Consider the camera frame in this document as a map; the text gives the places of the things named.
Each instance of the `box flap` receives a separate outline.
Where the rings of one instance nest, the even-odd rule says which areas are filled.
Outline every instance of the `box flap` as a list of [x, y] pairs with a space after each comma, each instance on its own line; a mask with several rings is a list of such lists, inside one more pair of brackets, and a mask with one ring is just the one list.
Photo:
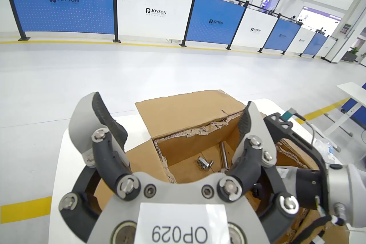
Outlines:
[[199, 91], [137, 102], [152, 139], [202, 126], [243, 110], [244, 105], [221, 90]]

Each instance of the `screw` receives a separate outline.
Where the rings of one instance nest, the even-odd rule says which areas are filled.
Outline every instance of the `screw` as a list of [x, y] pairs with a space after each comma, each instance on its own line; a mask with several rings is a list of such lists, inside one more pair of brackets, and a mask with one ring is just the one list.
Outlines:
[[105, 136], [106, 132], [103, 129], [99, 129], [94, 132], [95, 139], [104, 139]]
[[271, 156], [271, 154], [268, 151], [264, 151], [264, 159], [266, 159], [267, 161], [271, 161], [273, 159], [273, 157]]
[[295, 202], [290, 198], [290, 197], [286, 197], [285, 201], [284, 201], [284, 205], [287, 209], [295, 209], [296, 208], [296, 204]]
[[130, 193], [134, 189], [134, 181], [132, 179], [127, 179], [121, 184], [121, 191], [124, 193]]
[[74, 193], [67, 193], [65, 196], [62, 197], [59, 210], [67, 209], [67, 210], [74, 210], [77, 205], [77, 195]]
[[204, 185], [202, 187], [202, 196], [206, 199], [211, 199], [213, 197], [214, 191], [211, 185]]
[[145, 186], [144, 195], [146, 198], [152, 198], [156, 194], [156, 187], [154, 184], [148, 184]]
[[232, 193], [236, 193], [238, 189], [233, 181], [227, 180], [224, 185], [224, 190], [229, 195]]

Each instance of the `metal rod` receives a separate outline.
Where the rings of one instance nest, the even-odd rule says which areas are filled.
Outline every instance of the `metal rod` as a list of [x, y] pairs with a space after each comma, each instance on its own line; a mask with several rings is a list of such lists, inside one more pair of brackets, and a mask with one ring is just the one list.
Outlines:
[[225, 143], [220, 143], [220, 152], [221, 152], [221, 161], [222, 161], [222, 168], [229, 169], [228, 166], [228, 158], [226, 157], [226, 149], [225, 149]]

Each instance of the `white wall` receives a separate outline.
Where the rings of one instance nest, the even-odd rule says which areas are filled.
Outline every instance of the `white wall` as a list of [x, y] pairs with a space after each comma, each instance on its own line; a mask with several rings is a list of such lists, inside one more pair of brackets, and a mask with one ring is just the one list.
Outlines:
[[9, 0], [0, 0], [0, 36], [19, 35]]

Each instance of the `table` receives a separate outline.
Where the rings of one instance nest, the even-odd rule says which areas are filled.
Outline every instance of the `table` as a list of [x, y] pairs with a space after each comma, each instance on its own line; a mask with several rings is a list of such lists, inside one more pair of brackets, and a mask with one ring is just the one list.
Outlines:
[[[247, 100], [239, 100], [247, 105]], [[277, 104], [269, 99], [257, 99], [253, 102], [258, 107], [258, 110], [264, 115], [279, 112], [281, 115], [285, 113]], [[150, 134], [140, 115], [130, 115], [116, 117], [116, 121], [123, 125], [127, 130], [128, 138], [125, 144], [125, 151], [129, 151], [134, 147], [148, 141]], [[311, 143], [312, 135], [304, 129], [293, 118], [290, 120], [294, 126], [293, 131], [300, 135], [307, 142]], [[49, 221], [49, 244], [82, 244], [83, 242], [77, 238], [68, 228], [59, 212], [59, 202], [61, 198], [69, 193], [80, 172], [85, 167], [85, 163], [79, 151], [72, 144], [68, 130], [63, 134], [59, 160], [56, 168], [55, 183], [53, 185], [53, 194], [51, 202], [51, 215]]]
[[337, 129], [342, 123], [344, 123], [349, 117], [352, 116], [354, 112], [356, 112], [362, 106], [366, 107], [366, 90], [356, 85], [355, 83], [345, 83], [341, 85], [337, 85], [343, 92], [347, 93], [351, 96], [357, 103], [345, 114], [342, 115], [334, 124], [332, 124], [327, 130], [323, 133], [325, 136], [328, 136], [335, 129]]

